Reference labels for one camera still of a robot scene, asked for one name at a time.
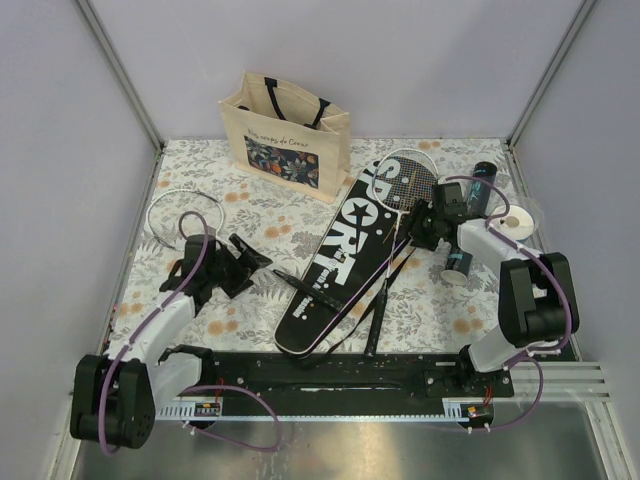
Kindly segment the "black shuttlecock tube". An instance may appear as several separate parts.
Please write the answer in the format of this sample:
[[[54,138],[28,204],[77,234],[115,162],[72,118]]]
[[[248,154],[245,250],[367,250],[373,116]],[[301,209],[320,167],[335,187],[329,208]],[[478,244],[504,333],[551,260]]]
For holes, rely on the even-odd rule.
[[[497,174],[497,166],[491,162],[479,162],[474,166],[473,177],[479,177],[493,184]],[[485,214],[491,188],[482,182],[474,181],[467,191],[466,204],[472,215]],[[473,256],[457,246],[451,246],[441,278],[456,286],[464,286],[468,282]]]

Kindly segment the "black sport racket cover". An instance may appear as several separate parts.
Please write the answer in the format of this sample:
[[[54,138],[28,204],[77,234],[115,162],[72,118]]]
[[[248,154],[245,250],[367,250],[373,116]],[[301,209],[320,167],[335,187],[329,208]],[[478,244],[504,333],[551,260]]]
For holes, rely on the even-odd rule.
[[[397,215],[378,203],[372,189],[375,161],[356,177],[307,267],[302,281],[342,304],[335,310],[299,291],[274,332],[282,352],[310,354],[347,316],[386,269]]]

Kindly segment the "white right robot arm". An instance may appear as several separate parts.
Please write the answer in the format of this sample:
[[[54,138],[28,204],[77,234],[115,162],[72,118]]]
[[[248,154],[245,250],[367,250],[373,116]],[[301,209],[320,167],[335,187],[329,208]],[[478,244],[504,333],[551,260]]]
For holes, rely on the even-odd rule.
[[[434,187],[430,201],[409,208],[401,232],[413,246],[433,251],[442,241],[472,255],[499,281],[498,325],[463,347],[451,374],[457,388],[475,396],[491,374],[536,355],[558,355],[579,327],[571,269],[561,253],[527,248],[498,228],[511,205],[490,216],[473,215],[462,199],[458,176]]]

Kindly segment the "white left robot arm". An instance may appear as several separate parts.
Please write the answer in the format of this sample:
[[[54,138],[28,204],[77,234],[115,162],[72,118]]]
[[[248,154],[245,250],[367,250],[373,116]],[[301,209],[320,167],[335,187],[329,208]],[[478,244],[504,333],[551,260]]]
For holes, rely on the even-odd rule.
[[[147,317],[128,338],[78,362],[69,427],[73,438],[97,443],[108,456],[121,448],[138,449],[157,414],[176,397],[226,390],[217,379],[211,350],[170,343],[215,289],[234,298],[252,286],[257,270],[271,264],[238,235],[230,241],[237,255],[213,236],[188,237]]]

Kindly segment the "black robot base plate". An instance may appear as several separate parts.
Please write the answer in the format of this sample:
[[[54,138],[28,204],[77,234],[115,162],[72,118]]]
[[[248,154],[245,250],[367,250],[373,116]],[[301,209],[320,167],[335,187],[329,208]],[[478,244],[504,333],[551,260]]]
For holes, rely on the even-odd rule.
[[[212,393],[227,417],[263,414],[251,393],[281,417],[437,415],[446,399],[514,395],[509,373],[465,373],[454,354],[313,354],[298,361],[280,353],[190,351],[203,362],[201,385],[231,389]]]

